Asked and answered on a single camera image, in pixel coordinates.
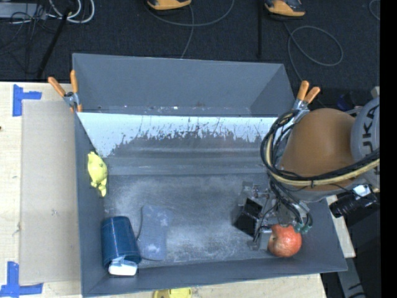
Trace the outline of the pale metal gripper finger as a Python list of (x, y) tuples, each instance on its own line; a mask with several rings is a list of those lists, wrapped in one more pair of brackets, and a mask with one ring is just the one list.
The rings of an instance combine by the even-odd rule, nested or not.
[(270, 198), (269, 188), (250, 181), (243, 181), (241, 192), (238, 196), (238, 205), (244, 207), (248, 201), (252, 201), (266, 209), (269, 206)]
[(272, 229), (270, 226), (263, 226), (254, 233), (252, 240), (248, 241), (250, 250), (267, 250)]

